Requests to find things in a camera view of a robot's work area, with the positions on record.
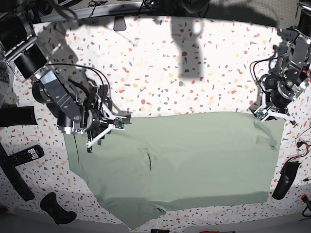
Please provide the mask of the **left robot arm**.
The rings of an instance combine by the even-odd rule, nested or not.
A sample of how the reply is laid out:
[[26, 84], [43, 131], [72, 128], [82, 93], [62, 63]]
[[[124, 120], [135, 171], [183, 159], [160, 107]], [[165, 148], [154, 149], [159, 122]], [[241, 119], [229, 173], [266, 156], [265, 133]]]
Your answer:
[[250, 72], [259, 88], [261, 98], [253, 114], [260, 121], [282, 118], [296, 124], [288, 112], [288, 105], [294, 102], [311, 82], [311, 2], [300, 0], [297, 4], [294, 25], [279, 30], [281, 44], [273, 57], [266, 59], [269, 73], [258, 78], [255, 67], [261, 61], [250, 65]]

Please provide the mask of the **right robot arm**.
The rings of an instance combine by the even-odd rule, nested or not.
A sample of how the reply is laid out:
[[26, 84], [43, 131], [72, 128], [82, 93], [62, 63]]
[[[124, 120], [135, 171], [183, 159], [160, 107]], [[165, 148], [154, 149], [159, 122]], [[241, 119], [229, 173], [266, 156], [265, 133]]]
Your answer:
[[65, 63], [52, 63], [51, 57], [40, 44], [30, 19], [22, 12], [0, 15], [0, 67], [1, 76], [8, 77], [12, 65], [25, 79], [32, 81], [32, 94], [36, 101], [54, 109], [57, 128], [64, 134], [87, 137], [88, 152], [112, 130], [123, 130], [123, 116], [112, 112], [111, 88], [106, 77], [91, 67], [100, 78], [85, 86], [72, 79], [64, 79], [61, 67]]

